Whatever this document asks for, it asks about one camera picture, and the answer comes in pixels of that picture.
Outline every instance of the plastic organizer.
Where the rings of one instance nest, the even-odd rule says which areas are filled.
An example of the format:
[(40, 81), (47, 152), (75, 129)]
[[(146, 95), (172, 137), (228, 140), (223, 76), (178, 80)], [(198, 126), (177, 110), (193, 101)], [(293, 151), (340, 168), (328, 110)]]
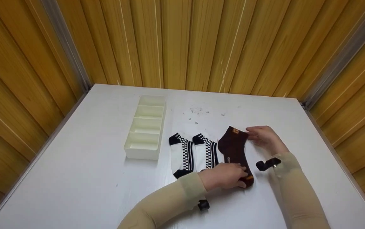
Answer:
[(142, 95), (127, 135), (127, 158), (158, 160), (165, 118), (165, 97)]

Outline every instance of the arm sleeve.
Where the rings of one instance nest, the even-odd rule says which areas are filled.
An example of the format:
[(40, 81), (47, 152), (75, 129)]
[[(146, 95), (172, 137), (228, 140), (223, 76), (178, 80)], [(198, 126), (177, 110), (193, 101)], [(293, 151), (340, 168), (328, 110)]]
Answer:
[(321, 203), (295, 156), (287, 152), (273, 157), (281, 160), (274, 173), (292, 229), (330, 229)]
[(118, 229), (154, 229), (174, 216), (193, 209), (206, 193), (197, 173), (190, 173), (141, 200)]

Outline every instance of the white sock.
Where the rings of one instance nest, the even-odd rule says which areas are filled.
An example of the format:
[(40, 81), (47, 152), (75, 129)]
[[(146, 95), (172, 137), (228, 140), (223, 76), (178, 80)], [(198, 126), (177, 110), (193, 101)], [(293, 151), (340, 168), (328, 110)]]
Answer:
[(180, 134), (168, 138), (171, 146), (171, 170), (175, 178), (180, 178), (194, 171), (193, 142), (183, 138)]
[(192, 141), (195, 144), (197, 171), (211, 169), (219, 164), (216, 142), (209, 140), (203, 134), (195, 135)]

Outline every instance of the hand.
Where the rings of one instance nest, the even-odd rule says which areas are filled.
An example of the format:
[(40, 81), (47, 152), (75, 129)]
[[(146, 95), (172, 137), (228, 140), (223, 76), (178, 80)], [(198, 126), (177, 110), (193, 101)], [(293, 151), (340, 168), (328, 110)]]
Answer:
[(247, 177), (245, 170), (246, 167), (242, 167), (240, 164), (219, 163), (215, 168), (203, 170), (198, 175), (207, 191), (217, 187), (226, 189), (232, 187), (245, 188), (246, 184), (243, 181), (239, 181), (239, 178)]
[(246, 128), (247, 139), (252, 140), (255, 145), (258, 145), (267, 150), (271, 156), (279, 153), (290, 152), (280, 137), (269, 126), (252, 126)]

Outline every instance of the sock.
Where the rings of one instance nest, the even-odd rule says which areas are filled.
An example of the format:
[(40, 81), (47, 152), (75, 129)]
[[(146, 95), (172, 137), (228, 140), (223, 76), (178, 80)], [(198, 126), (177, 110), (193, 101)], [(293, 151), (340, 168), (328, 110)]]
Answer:
[(168, 139), (171, 146), (171, 170), (175, 178), (194, 171), (193, 142), (176, 133)]
[(246, 187), (249, 187), (254, 183), (254, 177), (245, 156), (247, 137), (248, 135), (245, 132), (229, 126), (226, 133), (218, 141), (218, 149), (223, 154), (225, 163), (240, 163), (241, 166), (246, 167), (245, 172), (248, 176), (239, 180), (243, 181)]
[(217, 155), (217, 143), (209, 140), (203, 134), (192, 138), (196, 151), (197, 171), (214, 168), (219, 164)]

